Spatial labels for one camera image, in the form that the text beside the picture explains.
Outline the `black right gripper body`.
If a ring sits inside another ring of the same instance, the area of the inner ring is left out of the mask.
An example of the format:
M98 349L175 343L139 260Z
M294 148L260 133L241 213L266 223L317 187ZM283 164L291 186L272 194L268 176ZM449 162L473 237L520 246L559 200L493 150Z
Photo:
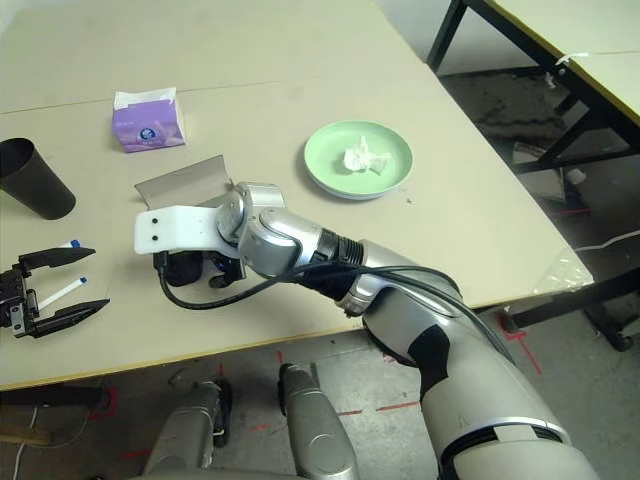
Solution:
M208 259L217 270L217 273L209 279L210 288L223 289L246 278L245 267L240 259L221 253L209 253Z

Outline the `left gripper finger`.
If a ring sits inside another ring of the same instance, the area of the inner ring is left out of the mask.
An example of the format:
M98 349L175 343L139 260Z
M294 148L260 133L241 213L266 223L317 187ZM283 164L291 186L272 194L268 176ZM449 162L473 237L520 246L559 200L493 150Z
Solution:
M34 269L57 268L75 263L95 253L94 249L86 247L55 247L20 255L18 266L24 275L29 275Z
M73 327L96 314L109 303L109 299L101 299L57 310L52 317L35 322L29 335L33 338L41 338Z

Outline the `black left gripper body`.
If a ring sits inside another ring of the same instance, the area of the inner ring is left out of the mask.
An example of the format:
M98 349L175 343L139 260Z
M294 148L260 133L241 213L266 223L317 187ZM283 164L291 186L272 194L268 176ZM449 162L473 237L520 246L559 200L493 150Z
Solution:
M33 336L35 320L39 316L34 289L28 288L19 269L1 274L1 327L9 329L16 338Z

